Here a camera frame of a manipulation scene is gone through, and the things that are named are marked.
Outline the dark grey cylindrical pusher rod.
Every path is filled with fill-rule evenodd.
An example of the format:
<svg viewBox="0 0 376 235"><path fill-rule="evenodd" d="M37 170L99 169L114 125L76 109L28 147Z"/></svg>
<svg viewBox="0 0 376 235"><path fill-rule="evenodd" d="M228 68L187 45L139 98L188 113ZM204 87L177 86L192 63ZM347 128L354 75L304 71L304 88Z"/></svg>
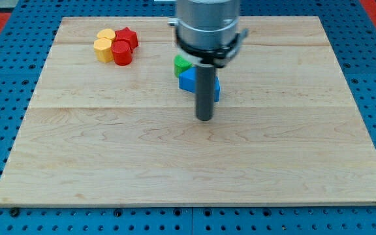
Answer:
<svg viewBox="0 0 376 235"><path fill-rule="evenodd" d="M213 117L215 67L213 65L197 65L195 78L196 117L200 121L209 121Z"/></svg>

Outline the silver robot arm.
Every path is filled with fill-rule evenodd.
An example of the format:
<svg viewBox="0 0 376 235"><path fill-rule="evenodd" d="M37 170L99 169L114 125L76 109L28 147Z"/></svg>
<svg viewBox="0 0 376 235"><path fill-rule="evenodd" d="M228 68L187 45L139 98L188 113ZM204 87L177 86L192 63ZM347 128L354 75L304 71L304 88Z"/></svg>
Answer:
<svg viewBox="0 0 376 235"><path fill-rule="evenodd" d="M195 114L201 121L213 117L217 69L236 57L248 35L238 31L240 9L240 0L177 0L168 21L181 56L196 68Z"/></svg>

